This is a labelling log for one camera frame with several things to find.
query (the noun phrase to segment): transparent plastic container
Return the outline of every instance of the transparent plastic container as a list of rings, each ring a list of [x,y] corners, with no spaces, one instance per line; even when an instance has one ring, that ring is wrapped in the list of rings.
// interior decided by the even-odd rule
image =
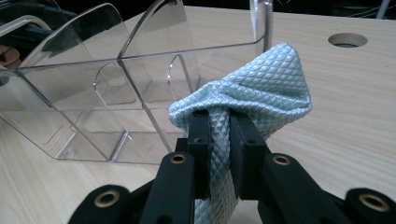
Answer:
[[[169,105],[270,47],[272,2],[250,3],[252,42],[205,49],[180,0],[156,1],[130,34],[112,5],[91,8],[0,70],[0,118],[58,160],[158,164],[185,136]]]

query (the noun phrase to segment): clear acrylic box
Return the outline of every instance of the clear acrylic box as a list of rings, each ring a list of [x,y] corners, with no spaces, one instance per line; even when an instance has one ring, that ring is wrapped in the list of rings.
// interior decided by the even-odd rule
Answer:
[[[251,42],[195,49],[181,0],[129,33],[110,4],[68,21],[0,70],[0,118],[58,160],[158,164],[184,132],[168,108],[270,46],[272,2],[251,0]]]

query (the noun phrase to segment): wooden table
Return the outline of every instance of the wooden table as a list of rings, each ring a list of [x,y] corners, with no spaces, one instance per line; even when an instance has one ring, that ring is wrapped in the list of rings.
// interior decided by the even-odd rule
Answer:
[[[251,40],[248,11],[186,10],[197,48]],[[274,21],[273,46],[288,42],[299,52],[313,110],[271,136],[269,147],[297,159],[336,196],[365,187],[396,200],[396,21],[282,13]],[[364,35],[368,43],[338,48],[328,41],[337,33]],[[92,190],[105,184],[134,190],[158,169],[56,161],[3,121],[0,142],[1,223],[67,223]],[[242,222],[261,223],[254,202],[234,211],[230,223]]]

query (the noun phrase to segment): diamond pattern fabric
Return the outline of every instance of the diamond pattern fabric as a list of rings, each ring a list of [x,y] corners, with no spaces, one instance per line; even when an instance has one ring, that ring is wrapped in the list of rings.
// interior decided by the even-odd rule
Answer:
[[[186,133],[194,111],[209,112],[213,146],[211,197],[195,201],[195,223],[227,223],[238,202],[229,169],[230,109],[248,115],[267,139],[311,108],[300,58],[288,43],[272,47],[228,76],[174,102],[169,108],[169,119]]]

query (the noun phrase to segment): microfiber towel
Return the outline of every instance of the microfiber towel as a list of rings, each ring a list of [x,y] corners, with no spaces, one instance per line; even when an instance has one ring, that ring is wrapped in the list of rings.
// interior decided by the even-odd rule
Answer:
[[[249,116],[265,140],[311,108],[300,58],[288,43],[272,47],[228,76],[172,103],[169,119],[186,133],[194,111],[209,112],[211,197],[195,201],[195,223],[227,223],[238,203],[229,168],[230,109]]]

